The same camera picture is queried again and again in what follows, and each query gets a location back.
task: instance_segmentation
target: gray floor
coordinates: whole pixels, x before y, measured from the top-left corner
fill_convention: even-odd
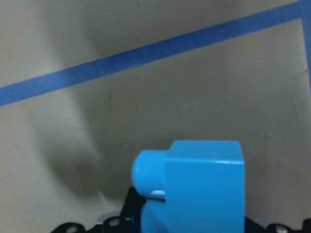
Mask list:
[[[0,86],[289,0],[0,3]],[[239,140],[246,214],[311,217],[311,99],[300,20],[0,108],[0,231],[87,227],[119,210],[142,149]]]

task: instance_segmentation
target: blue tape line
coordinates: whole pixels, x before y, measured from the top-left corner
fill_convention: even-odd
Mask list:
[[[300,0],[300,12],[306,44],[306,55],[311,83],[311,0]]]
[[[299,2],[0,87],[0,106],[300,18]]]

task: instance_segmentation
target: black mechanical part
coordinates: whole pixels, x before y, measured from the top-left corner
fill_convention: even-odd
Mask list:
[[[140,196],[135,188],[130,188],[119,216],[109,217],[88,231],[79,223],[68,222],[57,227],[52,233],[139,233],[140,211],[145,202],[146,199]],[[264,229],[249,218],[245,218],[245,233],[311,233],[311,218],[306,219],[302,230],[298,231],[282,224],[271,224]]]

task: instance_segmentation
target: blue building block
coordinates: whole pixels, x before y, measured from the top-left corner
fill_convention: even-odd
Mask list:
[[[134,162],[132,179],[141,195],[165,200],[147,202],[142,233],[244,232],[238,142],[175,141],[169,150],[145,150]]]

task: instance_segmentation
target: blue tape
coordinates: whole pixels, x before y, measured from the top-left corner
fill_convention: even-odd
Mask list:
[[[306,55],[311,83],[311,0],[300,0],[300,12],[306,44]]]
[[[300,18],[299,2],[0,87],[0,106]]]

